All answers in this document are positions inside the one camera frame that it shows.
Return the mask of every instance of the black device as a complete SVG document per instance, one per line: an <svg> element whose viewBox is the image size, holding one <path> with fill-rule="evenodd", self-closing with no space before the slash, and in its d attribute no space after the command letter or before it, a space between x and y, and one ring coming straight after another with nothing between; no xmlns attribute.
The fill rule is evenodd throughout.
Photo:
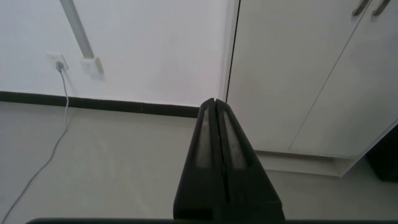
<svg viewBox="0 0 398 224"><path fill-rule="evenodd" d="M174 220L38 218L29 224L391 223L285 220L282 203L234 113L212 98L200 106L173 213Z"/></svg>

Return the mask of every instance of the black object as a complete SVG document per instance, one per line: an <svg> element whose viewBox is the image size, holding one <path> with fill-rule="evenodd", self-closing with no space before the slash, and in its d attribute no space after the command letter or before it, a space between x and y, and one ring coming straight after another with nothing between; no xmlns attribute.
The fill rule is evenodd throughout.
<svg viewBox="0 0 398 224"><path fill-rule="evenodd" d="M35 105L65 106L64 96L51 96L33 93L13 93L0 91L0 101L13 103L30 103ZM199 108L194 106L159 105L115 100L95 100L88 98L69 97L69 107L94 110L120 111L130 113L156 114L196 118Z"/></svg>
<svg viewBox="0 0 398 224"><path fill-rule="evenodd" d="M220 100L200 106L174 219L285 220L282 203L238 120Z"/></svg>
<svg viewBox="0 0 398 224"><path fill-rule="evenodd" d="M382 181L398 182L398 126L395 126L366 157Z"/></svg>

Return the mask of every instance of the cabinet handle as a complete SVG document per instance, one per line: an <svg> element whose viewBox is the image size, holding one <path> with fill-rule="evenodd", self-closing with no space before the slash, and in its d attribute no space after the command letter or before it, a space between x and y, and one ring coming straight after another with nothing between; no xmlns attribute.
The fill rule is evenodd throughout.
<svg viewBox="0 0 398 224"><path fill-rule="evenodd" d="M371 0L362 0L356 9L353 11L353 16L358 16L365 9Z"/></svg>
<svg viewBox="0 0 398 224"><path fill-rule="evenodd" d="M383 0L383 2L380 4L380 6L376 10L373 10L372 15L380 16L380 14L384 11L384 9L387 7L387 5L389 3L390 3L390 0Z"/></svg>

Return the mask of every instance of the white wall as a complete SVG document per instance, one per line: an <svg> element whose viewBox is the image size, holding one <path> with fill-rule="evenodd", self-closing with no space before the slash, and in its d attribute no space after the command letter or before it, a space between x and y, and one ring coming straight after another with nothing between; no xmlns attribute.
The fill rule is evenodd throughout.
<svg viewBox="0 0 398 224"><path fill-rule="evenodd" d="M0 91L63 95L45 56L59 52L69 66L71 96L188 106L219 97L228 0L75 4L105 80L83 73L59 1L6 0L0 3Z"/></svg>

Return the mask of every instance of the tiled floor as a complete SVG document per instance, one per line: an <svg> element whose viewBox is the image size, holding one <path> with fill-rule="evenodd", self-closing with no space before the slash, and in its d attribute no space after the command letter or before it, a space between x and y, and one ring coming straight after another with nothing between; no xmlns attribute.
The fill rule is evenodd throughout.
<svg viewBox="0 0 398 224"><path fill-rule="evenodd" d="M71 108L69 130L7 223L172 218L195 119ZM0 220L50 157L63 108L0 102ZM267 171L288 219L398 220L398 184L366 161L343 178Z"/></svg>

